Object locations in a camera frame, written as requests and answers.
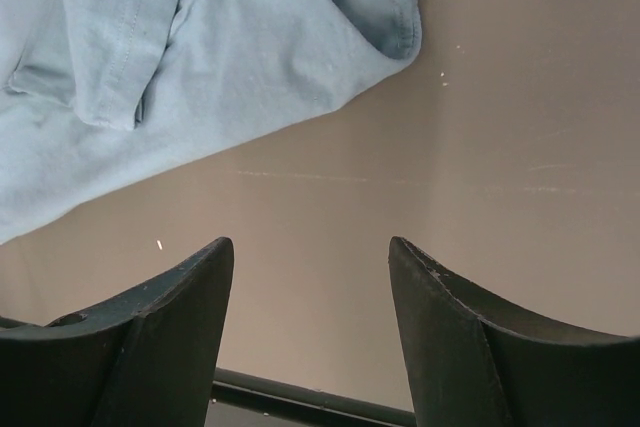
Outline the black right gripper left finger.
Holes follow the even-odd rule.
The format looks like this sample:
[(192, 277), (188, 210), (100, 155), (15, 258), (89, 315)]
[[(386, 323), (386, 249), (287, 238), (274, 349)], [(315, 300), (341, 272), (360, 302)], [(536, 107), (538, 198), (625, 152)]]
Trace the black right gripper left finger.
[(3, 319), (2, 425), (204, 425), (233, 270), (222, 237), (47, 325)]

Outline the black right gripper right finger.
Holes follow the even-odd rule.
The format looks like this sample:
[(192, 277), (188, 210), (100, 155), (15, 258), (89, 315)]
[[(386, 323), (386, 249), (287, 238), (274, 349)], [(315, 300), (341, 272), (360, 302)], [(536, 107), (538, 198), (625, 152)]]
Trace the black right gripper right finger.
[(637, 337), (527, 310), (402, 237), (388, 263), (418, 425), (638, 425)]

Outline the grey-blue t-shirt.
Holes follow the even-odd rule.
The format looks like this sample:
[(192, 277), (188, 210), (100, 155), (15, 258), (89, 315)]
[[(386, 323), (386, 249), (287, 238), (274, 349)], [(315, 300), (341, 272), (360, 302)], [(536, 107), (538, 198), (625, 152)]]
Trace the grey-blue t-shirt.
[(334, 112), (420, 46), (418, 0), (1, 0), (1, 238)]

